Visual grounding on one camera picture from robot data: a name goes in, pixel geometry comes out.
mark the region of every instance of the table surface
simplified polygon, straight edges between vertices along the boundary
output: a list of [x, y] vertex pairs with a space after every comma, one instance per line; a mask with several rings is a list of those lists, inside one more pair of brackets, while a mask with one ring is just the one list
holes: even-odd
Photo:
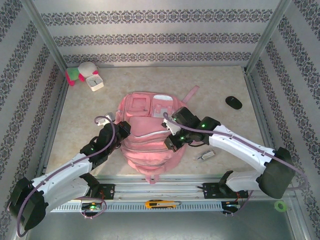
[[[69, 86], [46, 172], [72, 159], [80, 149], [99, 134], [101, 126], [94, 118], [114, 112], [123, 97], [132, 92], [155, 92], [175, 95], [179, 99], [192, 89], [200, 88], [188, 103], [190, 111], [200, 119], [205, 116], [220, 121], [231, 131], [263, 145], [254, 109], [240, 66], [225, 67], [126, 67], [101, 68], [104, 87], [93, 92], [86, 82]], [[235, 110], [225, 102], [235, 96], [243, 107]], [[213, 148], [216, 155], [205, 162], [195, 161], [196, 155], [210, 146], [188, 147], [180, 164], [167, 174], [224, 174], [228, 170], [248, 171], [253, 168], [232, 154]], [[137, 175], [120, 150], [91, 172], [94, 175]]]

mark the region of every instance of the pink and white plush toy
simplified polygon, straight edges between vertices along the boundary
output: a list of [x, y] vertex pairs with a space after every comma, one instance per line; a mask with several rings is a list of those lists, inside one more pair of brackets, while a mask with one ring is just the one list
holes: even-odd
[[98, 74], [97, 66], [90, 61], [83, 62], [78, 67], [69, 67], [65, 71], [65, 76], [70, 86], [74, 86], [78, 79], [84, 82], [86, 78]]

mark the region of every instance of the black computer mouse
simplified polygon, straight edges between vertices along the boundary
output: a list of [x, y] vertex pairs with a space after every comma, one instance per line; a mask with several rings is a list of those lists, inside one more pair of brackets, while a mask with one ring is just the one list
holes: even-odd
[[242, 103], [235, 96], [228, 96], [225, 102], [233, 109], [239, 110], [242, 108]]

